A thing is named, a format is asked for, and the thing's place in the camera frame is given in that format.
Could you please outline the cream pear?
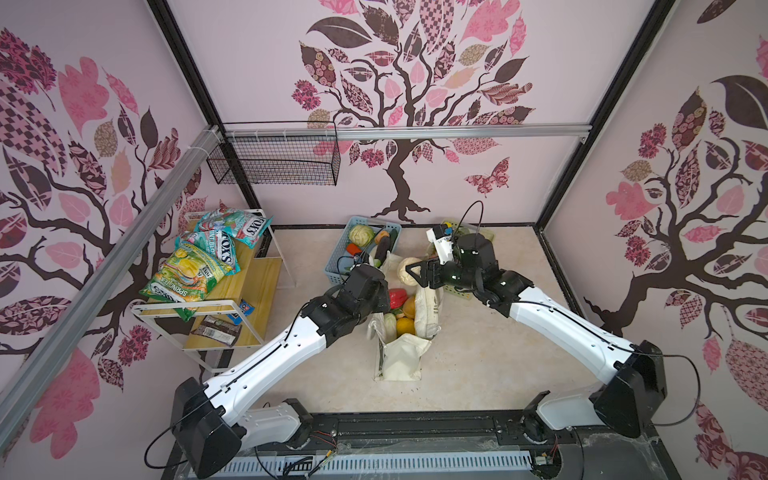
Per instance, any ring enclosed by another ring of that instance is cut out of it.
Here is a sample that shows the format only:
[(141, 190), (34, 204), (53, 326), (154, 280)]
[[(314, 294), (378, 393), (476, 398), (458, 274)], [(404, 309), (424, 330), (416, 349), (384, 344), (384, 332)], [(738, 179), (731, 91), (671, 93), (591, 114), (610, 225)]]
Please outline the cream pear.
[(397, 267), (397, 277), (406, 286), (419, 286), (417, 279), (421, 276), (422, 260), (416, 257), (407, 257), (400, 261)]

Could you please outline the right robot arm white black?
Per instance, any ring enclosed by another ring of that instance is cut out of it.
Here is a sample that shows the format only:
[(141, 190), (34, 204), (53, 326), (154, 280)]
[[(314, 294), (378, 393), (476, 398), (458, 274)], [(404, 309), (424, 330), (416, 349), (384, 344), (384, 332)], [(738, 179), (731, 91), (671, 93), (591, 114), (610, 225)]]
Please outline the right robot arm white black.
[(591, 324), (554, 301), (521, 274), (493, 265), (462, 268), (437, 259), (405, 267), (419, 286), (469, 290), (482, 304), (523, 324), (568, 352), (597, 379), (590, 387), (544, 393), (534, 424), (550, 431), (603, 425), (639, 437), (666, 398), (663, 355), (652, 343), (634, 344)]

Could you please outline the wrinkled yellow orange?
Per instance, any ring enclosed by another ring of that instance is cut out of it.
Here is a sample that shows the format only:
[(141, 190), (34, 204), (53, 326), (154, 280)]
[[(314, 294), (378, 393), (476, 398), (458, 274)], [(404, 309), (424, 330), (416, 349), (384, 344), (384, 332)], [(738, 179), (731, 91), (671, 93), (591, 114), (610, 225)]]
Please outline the wrinkled yellow orange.
[(402, 317), (396, 320), (396, 335), (400, 337), (404, 334), (416, 334), (415, 322), (409, 317)]

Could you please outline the cream canvas grocery tote bag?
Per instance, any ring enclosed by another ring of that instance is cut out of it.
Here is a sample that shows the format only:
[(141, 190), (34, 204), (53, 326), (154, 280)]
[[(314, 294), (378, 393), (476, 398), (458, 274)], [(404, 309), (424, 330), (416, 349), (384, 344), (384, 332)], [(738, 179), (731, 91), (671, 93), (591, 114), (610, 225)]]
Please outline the cream canvas grocery tote bag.
[(422, 378), (422, 358), (430, 349), (433, 340), (441, 330), (439, 314), (443, 303), (441, 289), (429, 289), (420, 286), (403, 285), (397, 277), (397, 267), (403, 257), (389, 253), (380, 267), (390, 289), (404, 288), (409, 297), (415, 297), (416, 334), (404, 334), (389, 343), (384, 342), (383, 316), (393, 313), (397, 319), (405, 317), (402, 307), (386, 313), (375, 313), (367, 326), (367, 338), (374, 340), (378, 347), (378, 357), (374, 379), (386, 382), (412, 382)]

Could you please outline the white radish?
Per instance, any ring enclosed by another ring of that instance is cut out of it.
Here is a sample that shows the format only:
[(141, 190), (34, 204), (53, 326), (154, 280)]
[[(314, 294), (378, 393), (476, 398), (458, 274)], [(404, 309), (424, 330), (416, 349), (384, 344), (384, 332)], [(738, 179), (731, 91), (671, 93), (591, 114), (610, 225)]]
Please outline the white radish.
[(383, 316), (383, 327), (384, 327), (384, 342), (389, 343), (391, 341), (394, 341), (398, 336), (396, 315), (393, 313), (386, 313)]

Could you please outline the red bell pepper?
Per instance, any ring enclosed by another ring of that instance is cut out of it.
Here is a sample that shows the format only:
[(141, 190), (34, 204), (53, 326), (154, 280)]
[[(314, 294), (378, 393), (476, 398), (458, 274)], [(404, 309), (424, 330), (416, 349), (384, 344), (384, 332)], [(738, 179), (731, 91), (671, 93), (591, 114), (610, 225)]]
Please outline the red bell pepper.
[(404, 288), (393, 288), (388, 290), (388, 298), (389, 308), (397, 310), (407, 302), (409, 294)]

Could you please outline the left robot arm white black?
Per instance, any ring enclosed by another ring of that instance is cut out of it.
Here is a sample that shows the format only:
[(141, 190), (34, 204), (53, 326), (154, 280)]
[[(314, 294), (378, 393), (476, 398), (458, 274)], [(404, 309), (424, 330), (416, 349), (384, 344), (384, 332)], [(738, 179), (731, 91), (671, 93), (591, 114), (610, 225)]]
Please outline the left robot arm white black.
[(206, 479), (243, 451), (267, 444), (303, 446), (313, 418), (295, 398), (270, 408), (254, 404), (302, 362), (390, 307), (384, 274), (370, 265), (311, 299), (289, 327), (206, 383), (190, 377), (175, 390), (170, 431), (195, 475)]

